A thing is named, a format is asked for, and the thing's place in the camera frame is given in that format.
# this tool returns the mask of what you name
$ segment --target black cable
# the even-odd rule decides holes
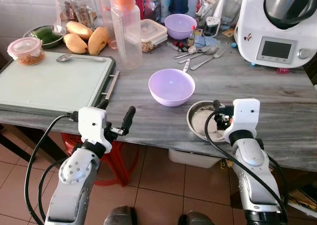
[[[24,182],[24,199],[25,199],[26,205],[28,207],[28,210],[29,210],[32,218],[37,222],[38,225],[44,225],[44,224],[42,223],[41,219],[36,215],[34,209],[32,208],[32,205],[31,205],[31,202],[30,202],[30,198],[29,198],[29,180],[30,180],[32,164],[34,162],[36,153],[38,152],[38,150],[39,150],[41,144],[43,143],[43,141],[46,139],[48,133],[53,128],[53,126],[57,123],[57,121],[59,121],[63,117],[70,117],[70,113],[68,113],[66,115],[61,115],[61,116],[55,118],[54,121],[49,125],[49,127],[45,131],[44,135],[41,137],[40,141],[38,142],[38,144],[34,148],[34,151],[33,151],[32,155],[31,155],[31,159],[30,159],[30,162],[29,162],[29,165],[28,165],[28,169],[26,171],[25,182]]]
[[[229,159],[231,159],[235,164],[237,164],[239,167],[241,167],[243,170],[245,170],[249,175],[251,175],[258,183],[260,183],[273,197],[274,199],[277,201],[277,203],[279,204],[281,210],[282,210],[282,214],[284,216],[284,221],[287,222],[288,218],[287,218],[287,212],[286,209],[282,203],[282,201],[280,200],[280,198],[276,195],[276,193],[266,184],[264,183],[263,180],[261,180],[256,174],[254,174],[251,170],[249,170],[246,166],[244,166],[242,163],[240,163],[237,159],[235,159],[232,155],[230,155],[229,153],[227,153],[225,150],[221,149],[220,147],[218,147],[210,138],[209,133],[208,133],[208,124],[209,121],[211,119],[212,116],[214,116],[216,113],[218,112],[212,112],[205,123],[205,135],[209,141],[209,143],[211,145],[213,145],[218,151],[220,151],[221,153],[223,153],[226,157],[228,157]]]
[[[52,169],[54,166],[56,166],[57,164],[63,163],[67,158],[63,158],[63,159],[59,159],[58,161],[52,163],[43,173],[42,177],[41,177],[41,181],[39,184],[39,190],[38,190],[38,204],[39,204],[39,210],[40,210],[40,214],[41,217],[43,219],[43,221],[45,221],[46,216],[43,210],[43,205],[42,205],[42,188],[43,188],[43,183],[45,180],[45,177],[47,175],[47,173],[50,171],[50,169]]]
[[[287,181],[286,181],[285,174],[284,174],[284,172],[283,172],[282,167],[277,163],[276,160],[274,160],[274,159],[273,159],[272,157],[270,157],[269,155],[268,155],[268,158],[269,158],[269,160],[276,166],[276,168],[277,168],[279,174],[280,174],[281,177],[282,177],[283,184],[284,184],[284,189],[285,189],[285,191],[284,191],[284,207],[287,209],[287,206],[288,206],[288,197],[289,197],[289,195],[288,195],[289,190],[288,190],[288,184],[287,184]]]

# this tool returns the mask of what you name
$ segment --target yellow mango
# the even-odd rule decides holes
[[[75,21],[69,21],[66,24],[66,29],[69,33],[77,34],[84,40],[88,40],[93,33],[90,28],[86,27],[84,24]]]
[[[92,33],[88,41],[88,52],[90,55],[98,55],[99,52],[106,46],[109,40],[107,29],[98,27]]]
[[[64,36],[64,42],[73,53],[86,53],[87,44],[76,34],[69,33]]]

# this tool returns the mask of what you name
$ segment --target white cutting board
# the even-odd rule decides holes
[[[13,61],[0,72],[0,108],[56,115],[93,106],[104,88],[114,60],[71,59],[57,62],[63,53],[45,52],[36,65]]]

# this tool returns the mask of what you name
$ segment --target purple bowl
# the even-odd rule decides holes
[[[167,28],[167,34],[176,40],[188,38],[192,33],[192,26],[197,26],[195,19],[181,13],[168,16],[164,23]]]
[[[185,103],[195,91],[193,78],[177,69],[163,69],[149,79],[153,98],[161,105],[174,107]]]

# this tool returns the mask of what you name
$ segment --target table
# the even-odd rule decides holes
[[[219,39],[223,44],[231,43],[225,36]],[[64,46],[54,51],[69,53]],[[117,61],[115,70],[120,70],[107,108],[108,121],[120,126],[129,106],[136,107],[130,133],[118,140],[223,157],[191,132],[186,122],[187,110],[201,100],[219,99],[228,105],[234,99],[256,98],[261,102],[257,137],[263,140],[265,151],[283,167],[317,171],[317,92],[302,68],[277,74],[276,68],[252,67],[240,56],[238,49],[229,47],[220,58],[195,71],[188,71],[196,82],[193,96],[185,104],[169,108],[152,98],[148,79],[160,69],[182,69],[183,65],[172,59],[177,54],[164,44],[143,54],[141,67],[126,70],[115,50],[105,48],[101,52],[102,56],[112,56]],[[199,63],[208,57],[198,57],[191,63]],[[0,111],[1,123],[36,129],[46,129],[53,119],[40,114]],[[57,123],[53,130],[79,134],[77,123],[67,119]],[[224,149],[230,151],[231,146],[224,146]]]

